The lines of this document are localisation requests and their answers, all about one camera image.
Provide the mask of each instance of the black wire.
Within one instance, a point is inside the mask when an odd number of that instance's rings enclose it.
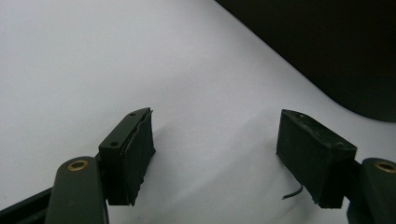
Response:
[[[282,200],[296,196],[297,194],[301,193],[303,191],[303,189],[304,189],[304,187],[303,187],[303,185],[301,185],[300,188],[297,191],[295,191],[294,193],[287,194],[287,195],[283,196]]]

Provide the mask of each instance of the screw hole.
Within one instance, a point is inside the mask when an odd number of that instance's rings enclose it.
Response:
[[[111,147],[116,147],[116,146],[118,146],[118,145],[119,145],[118,142],[111,142],[111,143],[110,143],[110,146],[111,146]]]
[[[382,171],[396,174],[396,168],[393,164],[381,161],[376,163],[375,166]]]
[[[88,161],[74,161],[67,166],[69,171],[79,171],[88,166]]]
[[[343,146],[344,146],[344,143],[342,143],[342,142],[337,142],[335,145],[336,145],[337,147],[343,147]]]

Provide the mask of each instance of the white table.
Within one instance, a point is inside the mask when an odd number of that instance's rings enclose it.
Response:
[[[322,93],[209,0],[0,3],[0,209],[52,186],[57,168],[150,106],[157,153],[135,207],[111,223],[347,223],[276,156],[282,108],[369,157],[396,161],[396,124]]]

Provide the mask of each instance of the black object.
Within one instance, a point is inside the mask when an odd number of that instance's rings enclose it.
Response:
[[[128,114],[99,146],[58,169],[53,188],[0,211],[0,223],[108,223],[110,205],[134,205],[155,153],[149,108]]]
[[[396,121],[392,0],[216,0],[338,104]]]
[[[396,223],[396,164],[354,161],[357,148],[309,116],[282,110],[276,154],[321,208],[350,200],[349,223]]]

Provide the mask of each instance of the white surface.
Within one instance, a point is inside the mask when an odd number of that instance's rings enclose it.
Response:
[[[396,125],[337,105],[214,1],[0,2],[0,209],[94,156],[130,111],[157,149],[135,207],[111,223],[347,223],[277,158],[280,110],[396,161]]]

